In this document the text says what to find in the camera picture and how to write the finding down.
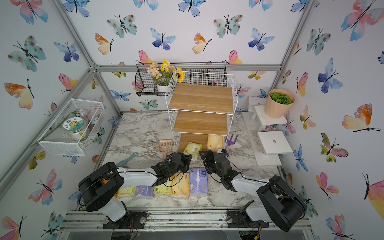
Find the green tissue pack bottom shelf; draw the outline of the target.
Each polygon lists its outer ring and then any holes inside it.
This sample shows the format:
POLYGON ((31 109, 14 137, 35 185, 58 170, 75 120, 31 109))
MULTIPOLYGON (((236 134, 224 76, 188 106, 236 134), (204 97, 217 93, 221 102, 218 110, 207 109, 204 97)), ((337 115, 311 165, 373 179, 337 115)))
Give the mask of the green tissue pack bottom shelf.
POLYGON ((199 157, 199 152, 203 149, 202 144, 197 144, 193 142, 189 142, 185 147, 183 153, 185 155, 192 155, 192 161, 197 161, 199 157))

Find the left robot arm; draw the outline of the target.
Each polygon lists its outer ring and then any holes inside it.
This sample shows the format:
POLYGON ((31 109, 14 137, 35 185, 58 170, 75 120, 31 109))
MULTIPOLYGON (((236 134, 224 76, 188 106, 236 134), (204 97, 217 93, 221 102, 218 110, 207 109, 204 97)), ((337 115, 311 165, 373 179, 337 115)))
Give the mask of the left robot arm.
POLYGON ((87 212, 99 211, 117 222, 128 213, 125 204, 115 198, 120 189, 164 185, 173 176, 187 173, 192 158, 192 155, 172 153, 147 169, 127 169, 117 167, 114 162, 106 163, 80 181, 83 206, 87 212))

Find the purple tissue pack shelf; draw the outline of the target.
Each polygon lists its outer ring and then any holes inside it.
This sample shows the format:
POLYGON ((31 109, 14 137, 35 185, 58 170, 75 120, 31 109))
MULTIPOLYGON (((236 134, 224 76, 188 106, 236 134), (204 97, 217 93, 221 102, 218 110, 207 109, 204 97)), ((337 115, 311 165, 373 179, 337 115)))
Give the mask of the purple tissue pack shelf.
POLYGON ((190 169, 190 194, 205 195, 208 193, 208 177, 205 169, 190 169))
POLYGON ((140 198, 153 198, 155 196, 154 194, 154 187, 151 186, 138 186, 136 197, 140 198))

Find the yellow tissue pack bottom shelf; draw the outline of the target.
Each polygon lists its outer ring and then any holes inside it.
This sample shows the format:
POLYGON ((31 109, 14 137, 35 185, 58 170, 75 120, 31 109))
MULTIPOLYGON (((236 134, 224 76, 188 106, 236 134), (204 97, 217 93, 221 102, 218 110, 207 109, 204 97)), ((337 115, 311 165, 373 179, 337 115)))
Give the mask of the yellow tissue pack bottom shelf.
POLYGON ((220 135, 208 135, 207 149, 211 151, 219 151, 224 147, 224 138, 220 135))

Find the yellow tissue pack shelf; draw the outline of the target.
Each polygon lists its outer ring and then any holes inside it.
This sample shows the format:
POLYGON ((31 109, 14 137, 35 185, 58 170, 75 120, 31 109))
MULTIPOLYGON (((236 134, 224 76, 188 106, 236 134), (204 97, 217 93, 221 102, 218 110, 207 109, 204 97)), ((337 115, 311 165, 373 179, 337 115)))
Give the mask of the yellow tissue pack shelf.
POLYGON ((190 174, 177 173, 172 178, 171 196, 177 198, 188 197, 190 195, 190 174))
POLYGON ((224 147, 224 138, 220 135, 208 135, 207 149, 211 151, 219 151, 224 147))

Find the green tissue pack shelf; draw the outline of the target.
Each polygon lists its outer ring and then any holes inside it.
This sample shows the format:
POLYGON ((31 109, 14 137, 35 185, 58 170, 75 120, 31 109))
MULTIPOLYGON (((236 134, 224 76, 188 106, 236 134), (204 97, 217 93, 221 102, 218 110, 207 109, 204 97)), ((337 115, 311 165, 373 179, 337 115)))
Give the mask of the green tissue pack shelf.
POLYGON ((199 152, 203 149, 202 144, 197 144, 193 142, 189 142, 185 147, 183 153, 185 155, 192 155, 192 161, 197 161, 199 157, 199 152))
POLYGON ((154 188, 154 195, 155 196, 162 196, 162 195, 170 195, 172 191, 172 182, 167 181, 165 184, 156 186, 154 188))

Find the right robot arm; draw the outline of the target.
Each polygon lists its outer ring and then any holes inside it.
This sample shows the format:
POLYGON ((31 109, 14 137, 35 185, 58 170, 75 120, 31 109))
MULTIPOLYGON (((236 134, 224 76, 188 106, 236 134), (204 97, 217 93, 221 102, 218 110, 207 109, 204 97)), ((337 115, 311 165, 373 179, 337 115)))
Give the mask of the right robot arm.
POLYGON ((280 176, 270 179, 246 176, 232 168, 226 153, 199 152, 207 173, 220 177, 219 182, 225 189, 246 193, 261 200, 260 204, 249 201, 240 210, 227 212, 226 221, 229 228, 262 229, 273 223, 280 230, 288 232, 306 215, 306 204, 280 176))

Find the purple tissue pack bottom shelf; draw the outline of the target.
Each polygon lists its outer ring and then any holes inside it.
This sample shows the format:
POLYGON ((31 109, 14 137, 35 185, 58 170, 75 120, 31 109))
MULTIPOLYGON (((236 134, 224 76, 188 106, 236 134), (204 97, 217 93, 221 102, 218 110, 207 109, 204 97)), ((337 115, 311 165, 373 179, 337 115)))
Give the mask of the purple tissue pack bottom shelf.
POLYGON ((205 169, 190 169, 190 194, 205 195, 208 193, 208 177, 205 169))

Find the green tissue pack with tissue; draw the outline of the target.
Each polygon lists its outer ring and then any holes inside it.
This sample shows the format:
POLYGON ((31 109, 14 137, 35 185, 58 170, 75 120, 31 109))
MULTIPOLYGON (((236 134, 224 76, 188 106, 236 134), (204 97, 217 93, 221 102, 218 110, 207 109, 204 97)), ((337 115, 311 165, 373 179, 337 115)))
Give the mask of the green tissue pack with tissue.
POLYGON ((137 193, 137 186, 121 188, 117 192, 117 197, 121 196, 135 196, 137 193))

